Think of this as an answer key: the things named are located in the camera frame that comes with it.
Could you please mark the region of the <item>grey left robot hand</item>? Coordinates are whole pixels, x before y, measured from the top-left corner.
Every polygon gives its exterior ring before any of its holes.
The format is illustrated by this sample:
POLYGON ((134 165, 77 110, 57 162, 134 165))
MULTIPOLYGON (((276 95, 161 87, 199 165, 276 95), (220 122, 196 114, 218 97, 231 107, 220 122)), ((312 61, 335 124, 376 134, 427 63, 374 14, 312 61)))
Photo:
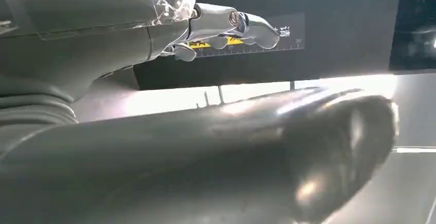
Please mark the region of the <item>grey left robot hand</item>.
POLYGON ((227 36, 279 41, 196 0, 1 0, 1 223, 328 220, 391 153, 391 99, 312 87, 78 122, 71 104, 99 77, 227 36))

